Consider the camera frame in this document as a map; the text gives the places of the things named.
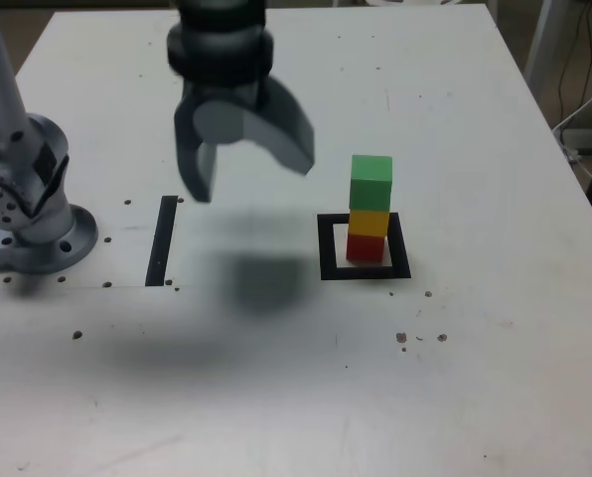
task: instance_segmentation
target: red block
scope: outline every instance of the red block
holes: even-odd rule
[[[347,260],[381,263],[384,257],[384,237],[354,236],[347,238]]]

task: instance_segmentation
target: black strip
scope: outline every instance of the black strip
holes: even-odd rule
[[[334,225],[348,224],[349,214],[318,215],[318,247],[320,254],[321,280],[387,280],[410,278],[411,269],[404,246],[402,227],[396,212],[388,216],[386,238],[391,256],[391,266],[341,267],[336,264]]]
[[[159,206],[159,216],[157,217],[157,228],[155,229],[155,237],[153,238],[153,247],[150,250],[150,260],[148,261],[148,271],[146,272],[146,286],[164,285],[176,212],[177,196],[163,196],[161,198],[161,205]]]

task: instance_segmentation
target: white cable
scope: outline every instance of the white cable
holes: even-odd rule
[[[576,114],[578,114],[579,112],[581,112],[585,107],[587,107],[587,105],[592,102],[592,97],[590,97],[587,102],[585,102],[585,104],[583,104],[581,107],[579,107],[577,110],[575,110],[572,114],[570,114],[569,116],[567,116],[565,119],[563,119],[561,122],[559,122],[554,129],[552,129],[552,134],[554,135],[554,138],[556,139],[556,143],[559,145],[559,147],[561,147],[565,153],[565,157],[567,158],[568,162],[570,164],[572,164],[572,160],[570,160],[570,157],[573,159],[573,163],[578,164],[579,166],[581,166],[581,168],[583,169],[583,171],[585,172],[585,174],[587,174],[591,179],[592,179],[592,173],[590,171],[587,170],[587,167],[585,167],[585,165],[583,164],[583,158],[578,154],[578,151],[576,149],[571,149],[567,146],[565,146],[564,144],[561,144],[560,142],[560,138],[558,136],[556,136],[556,130],[561,127],[563,124],[565,124],[567,121],[569,121],[571,118],[573,118]]]
[[[585,172],[585,174],[587,174],[588,176],[590,176],[592,178],[592,173],[590,171],[588,171],[587,167],[585,167],[585,165],[583,164],[583,158],[581,156],[578,156],[578,160],[576,161],[576,164],[581,166],[583,168],[583,171]]]
[[[587,105],[592,102],[592,97],[590,97],[587,102],[585,104],[583,104],[581,107],[579,107],[577,110],[575,110],[572,114],[570,114],[569,116],[567,116],[565,119],[563,119],[561,122],[559,122],[556,127],[554,129],[552,129],[552,134],[554,132],[556,132],[556,130],[561,127],[563,124],[565,124],[567,121],[569,121],[571,118],[573,118],[576,114],[578,114],[579,112],[581,112],[585,107],[587,107]]]

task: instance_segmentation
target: screw hole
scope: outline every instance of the screw hole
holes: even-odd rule
[[[20,139],[22,139],[25,136],[25,133],[22,131],[16,131],[14,132],[11,136],[11,142],[18,142]]]

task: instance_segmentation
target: yellow block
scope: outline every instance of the yellow block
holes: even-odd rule
[[[387,229],[388,212],[349,212],[349,233],[353,236],[386,237]]]

